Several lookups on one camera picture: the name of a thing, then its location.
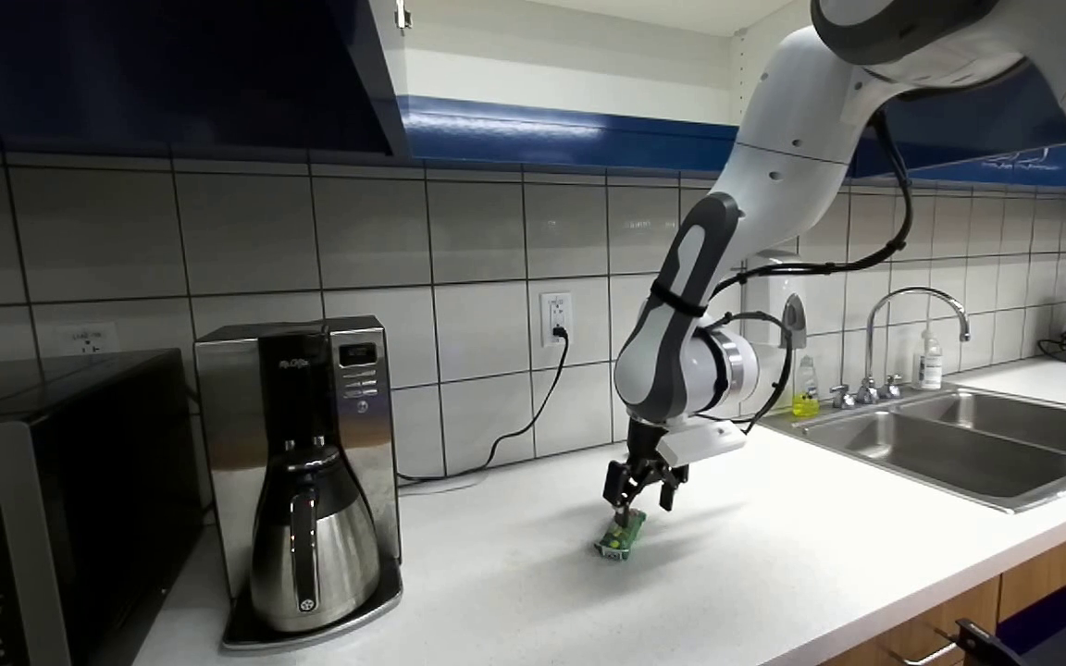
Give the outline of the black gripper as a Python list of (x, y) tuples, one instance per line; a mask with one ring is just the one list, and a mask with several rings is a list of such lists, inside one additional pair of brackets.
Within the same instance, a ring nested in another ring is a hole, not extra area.
[(612, 510), (626, 510), (632, 496), (654, 481), (663, 481), (659, 507), (673, 510), (673, 496), (690, 481), (690, 466), (668, 466), (659, 455), (659, 442), (663, 442), (659, 426), (644, 421), (628, 426), (628, 455), (608, 464), (605, 478), (605, 499), (612, 502)]

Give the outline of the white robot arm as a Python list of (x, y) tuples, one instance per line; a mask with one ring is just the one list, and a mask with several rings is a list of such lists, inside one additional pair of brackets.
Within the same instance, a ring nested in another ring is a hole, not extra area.
[(701, 413), (742, 388), (752, 352), (703, 323), (745, 262), (808, 233), (835, 201), (876, 111), (919, 88), (971, 88), (1035, 68), (1066, 114), (1066, 0), (812, 0), (777, 41), (731, 164), (690, 207), (616, 363), (628, 455), (605, 499), (670, 492), (726, 449)]

